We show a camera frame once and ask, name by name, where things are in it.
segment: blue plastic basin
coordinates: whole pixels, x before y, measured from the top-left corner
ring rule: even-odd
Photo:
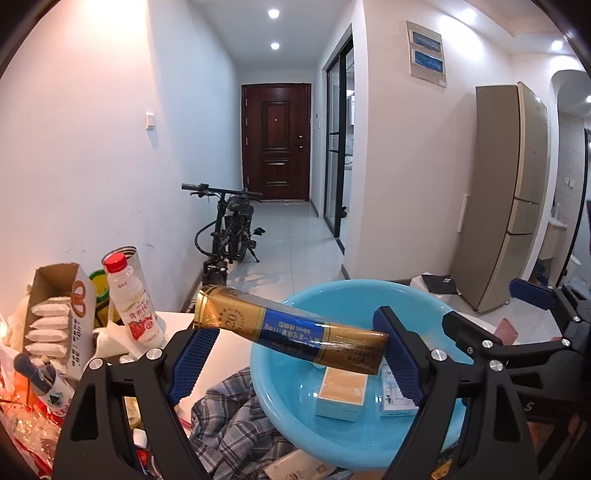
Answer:
[[[430,348],[443,348],[454,360],[472,363],[441,328],[441,318],[451,308],[404,285],[379,280],[337,281],[292,295],[285,304],[367,329],[372,327],[374,311],[387,305]],[[357,421],[349,422],[314,414],[324,369],[253,345],[251,371],[256,394],[275,428],[297,447],[331,465],[354,470],[387,468],[413,422],[414,416],[379,416],[381,392],[375,376],[368,379]],[[458,400],[444,448],[459,438],[465,411]]]

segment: glass panel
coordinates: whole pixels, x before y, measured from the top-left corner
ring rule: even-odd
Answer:
[[[343,207],[349,213],[349,199],[351,197],[351,179],[353,177],[353,139],[355,137],[355,55],[351,50],[346,57],[347,68],[347,124],[345,132],[345,178],[343,179]],[[346,248],[347,218],[340,221],[340,241]]]
[[[334,230],[336,226],[336,193],[339,155],[339,75],[340,61],[328,73],[328,138],[326,157],[326,192],[324,193],[324,217]]]

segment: cloth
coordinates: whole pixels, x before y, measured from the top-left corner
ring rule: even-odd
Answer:
[[[193,405],[189,442],[214,480],[267,480],[263,469],[296,448],[266,417],[250,368]]]

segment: front door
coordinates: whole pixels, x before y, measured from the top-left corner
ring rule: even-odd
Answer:
[[[244,185],[265,200],[309,200],[311,85],[242,86]]]

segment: beige refrigerator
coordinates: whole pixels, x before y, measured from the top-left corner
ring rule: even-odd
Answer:
[[[526,85],[476,88],[478,123],[470,199],[452,276],[478,312],[509,300],[534,243],[546,191],[548,118]]]

